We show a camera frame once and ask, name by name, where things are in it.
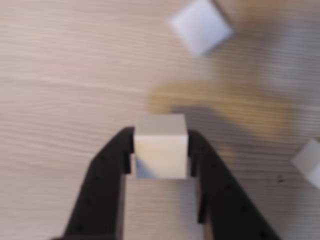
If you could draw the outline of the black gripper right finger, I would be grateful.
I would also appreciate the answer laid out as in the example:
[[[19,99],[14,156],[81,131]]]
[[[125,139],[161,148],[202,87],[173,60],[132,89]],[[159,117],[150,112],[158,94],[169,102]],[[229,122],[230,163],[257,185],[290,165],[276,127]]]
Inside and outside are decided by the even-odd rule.
[[[197,222],[205,240],[278,240],[205,137],[188,131],[190,175],[196,182]]]

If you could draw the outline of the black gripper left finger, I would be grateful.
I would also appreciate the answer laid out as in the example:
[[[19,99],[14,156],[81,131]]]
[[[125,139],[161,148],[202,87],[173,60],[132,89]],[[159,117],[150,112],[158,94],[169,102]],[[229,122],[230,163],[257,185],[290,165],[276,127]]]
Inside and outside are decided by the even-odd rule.
[[[122,240],[133,127],[120,130],[92,159],[61,240]]]

